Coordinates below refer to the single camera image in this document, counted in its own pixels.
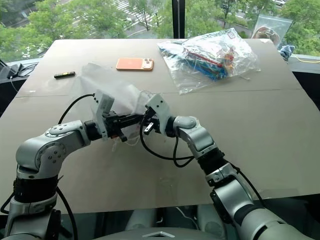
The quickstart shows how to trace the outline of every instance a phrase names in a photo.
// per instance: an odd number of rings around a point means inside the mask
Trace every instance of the tree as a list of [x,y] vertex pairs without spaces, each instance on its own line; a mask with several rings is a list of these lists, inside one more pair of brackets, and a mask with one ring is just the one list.
[[152,17],[156,15],[161,0],[128,0],[128,9],[134,13],[139,23],[143,24],[147,31],[150,29]]
[[36,2],[36,7],[38,11],[28,16],[30,23],[24,27],[0,24],[3,60],[36,58],[58,39],[125,37],[128,23],[111,0],[73,0],[63,5],[44,0]]
[[241,3],[245,17],[249,19],[248,25],[253,28],[260,14],[276,15],[277,7],[273,0],[246,0]]
[[237,8],[237,0],[215,0],[215,4],[223,12],[223,28],[226,28],[228,14],[234,14]]
[[319,0],[290,0],[283,6],[281,16],[293,20],[284,40],[296,47],[295,53],[320,56],[319,12]]
[[73,0],[68,9],[77,25],[90,29],[95,38],[124,38],[131,25],[112,0]]
[[[166,0],[159,9],[158,16],[161,17],[161,24],[154,28],[158,38],[173,38],[171,2]],[[221,11],[215,8],[211,0],[188,1],[185,5],[186,38],[221,30],[217,23],[220,15]]]

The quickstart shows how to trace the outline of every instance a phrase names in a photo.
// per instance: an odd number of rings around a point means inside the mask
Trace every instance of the beige table surface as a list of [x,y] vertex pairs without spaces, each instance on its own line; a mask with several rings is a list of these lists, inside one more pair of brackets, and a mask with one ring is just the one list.
[[[248,40],[262,69],[250,74],[250,80],[230,79],[178,95],[155,44],[158,41],[54,42],[0,118],[0,202],[12,191],[18,146],[55,125],[70,101],[67,94],[75,79],[57,81],[51,79],[53,74],[80,73],[88,62],[114,68],[118,57],[144,56],[155,59],[153,72],[113,71],[109,77],[162,92],[174,115],[198,117],[226,158],[241,167],[262,197],[319,193],[320,113],[273,45]],[[76,119],[71,111],[65,121]],[[174,141],[153,134],[147,144],[170,156]],[[180,169],[150,155],[140,143],[134,147],[120,144],[113,152],[112,145],[112,141],[97,140],[63,163],[59,185],[75,213],[211,203],[211,190],[196,161]],[[178,152],[181,156],[190,153],[182,142]],[[64,211],[61,202],[57,208]]]

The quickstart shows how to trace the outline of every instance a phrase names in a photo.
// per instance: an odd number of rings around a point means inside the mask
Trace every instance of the clear plastic bag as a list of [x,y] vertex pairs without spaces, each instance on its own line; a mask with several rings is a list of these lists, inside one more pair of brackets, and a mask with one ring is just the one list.
[[274,45],[279,46],[291,24],[291,19],[260,14],[251,38],[270,39]]
[[[128,114],[144,114],[146,111],[146,103],[151,98],[152,93],[145,90],[140,91],[132,83],[121,80],[112,79],[110,70],[105,69],[97,64],[88,63],[82,67],[82,72],[76,77],[72,90],[69,94],[70,103],[84,94],[95,93],[98,89],[105,94],[114,98],[111,110],[118,115]],[[94,118],[93,100],[83,99],[80,104],[76,104],[73,111],[82,120]],[[123,134],[127,137],[129,145],[135,145],[139,140],[139,125],[135,124],[122,129]],[[113,150],[121,141],[114,138]]]
[[234,28],[168,40],[158,43],[158,47],[180,94],[220,79],[260,70],[258,57]]

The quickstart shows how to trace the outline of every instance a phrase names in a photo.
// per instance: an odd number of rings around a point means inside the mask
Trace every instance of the black cable on table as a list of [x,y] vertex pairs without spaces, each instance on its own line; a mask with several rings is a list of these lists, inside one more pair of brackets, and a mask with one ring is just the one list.
[[179,164],[179,163],[177,162],[177,158],[176,158],[178,143],[179,143],[179,137],[176,136],[176,137],[175,137],[174,149],[173,149],[173,163],[174,163],[174,165],[175,165],[176,167],[178,167],[178,168],[183,168],[183,167],[187,166],[195,157],[192,156],[192,157],[190,157],[190,159],[189,159],[188,161],[186,161],[184,164]]
[[5,210],[5,208],[10,203],[10,200],[13,198],[14,195],[15,195],[15,192],[11,193],[11,195],[8,197],[8,199],[1,206],[0,212],[2,212],[3,214],[9,214],[9,211]]
[[[144,128],[144,123],[145,123],[146,119],[143,118],[141,120],[141,123],[140,123],[140,131],[139,131],[139,136],[140,136],[140,140],[141,140],[141,143],[142,143],[142,146],[144,147],[145,150],[147,150],[149,153],[151,153],[152,155],[160,158],[160,159],[165,159],[165,160],[174,160],[173,157],[168,157],[168,156],[162,156],[154,151],[152,151],[145,143],[145,140],[144,140],[144,136],[143,136],[143,128]],[[193,156],[184,156],[184,157],[177,157],[175,160],[186,160],[186,159],[190,159],[190,158],[193,158]]]
[[73,231],[73,239],[78,240],[78,228],[77,228],[75,216],[72,213],[72,210],[69,206],[67,199],[65,198],[64,194],[62,193],[62,191],[60,190],[60,188],[58,186],[56,187],[56,192],[58,193],[59,197],[61,198],[61,200],[66,208],[66,211],[68,212],[68,215],[70,217],[72,231]]
[[61,124],[62,121],[64,120],[65,116],[67,115],[67,113],[69,112],[69,110],[73,107],[73,105],[75,105],[79,100],[81,99],[84,99],[86,97],[94,97],[95,95],[94,94],[86,94],[86,95],[83,95],[83,96],[80,96],[78,97],[76,100],[74,100],[69,106],[68,108],[64,111],[64,113],[62,114],[58,124]]
[[259,199],[260,204],[267,209],[266,203],[265,201],[262,199],[262,197],[260,196],[259,192],[257,191],[257,189],[255,188],[255,186],[251,183],[251,181],[249,180],[249,178],[247,178],[247,176],[240,170],[239,167],[233,165],[231,162],[229,162],[231,164],[231,166],[237,171],[237,173],[239,173],[244,180],[250,185],[250,187],[252,188],[252,190],[254,191],[256,197]]
[[[37,65],[38,65],[38,63],[35,63],[35,64],[31,64],[31,65],[29,65],[29,66],[26,66],[26,67],[22,68],[22,69],[19,71],[19,73],[18,73],[18,77],[23,78],[23,77],[29,76],[29,74],[32,73],[33,70],[35,70],[35,67],[36,67]],[[23,72],[23,71],[25,71],[25,70],[31,70],[31,71],[29,71],[27,74],[20,75],[20,73]]]

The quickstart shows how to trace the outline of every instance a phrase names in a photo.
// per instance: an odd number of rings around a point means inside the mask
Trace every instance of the smartphone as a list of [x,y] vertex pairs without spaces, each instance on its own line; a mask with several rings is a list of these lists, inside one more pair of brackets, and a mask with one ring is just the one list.
[[152,58],[119,58],[115,68],[117,70],[151,71],[153,67]]

